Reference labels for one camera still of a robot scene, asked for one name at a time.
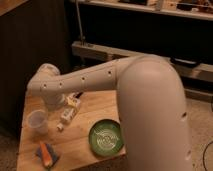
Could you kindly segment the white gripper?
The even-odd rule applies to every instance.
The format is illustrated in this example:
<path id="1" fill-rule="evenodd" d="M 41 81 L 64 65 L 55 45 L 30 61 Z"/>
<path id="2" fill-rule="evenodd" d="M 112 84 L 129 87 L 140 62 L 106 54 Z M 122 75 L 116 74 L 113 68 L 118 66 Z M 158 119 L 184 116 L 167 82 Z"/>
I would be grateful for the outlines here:
<path id="1" fill-rule="evenodd" d="M 45 106 L 49 110 L 56 110 L 62 107 L 65 104 L 65 95 L 64 94 L 53 94 L 47 95 L 43 98 Z M 81 101 L 73 96 L 67 97 L 67 104 L 73 108 L 76 108 L 80 105 Z"/>

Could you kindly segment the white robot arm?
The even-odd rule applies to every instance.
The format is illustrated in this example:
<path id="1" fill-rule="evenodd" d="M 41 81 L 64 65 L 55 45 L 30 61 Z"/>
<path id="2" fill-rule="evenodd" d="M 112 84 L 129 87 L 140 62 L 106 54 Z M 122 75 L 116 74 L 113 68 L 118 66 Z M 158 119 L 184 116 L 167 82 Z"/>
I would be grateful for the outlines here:
<path id="1" fill-rule="evenodd" d="M 184 87 L 160 56 L 121 58 L 65 75 L 43 64 L 27 90 L 51 107 L 65 93 L 114 90 L 129 171 L 193 171 Z"/>

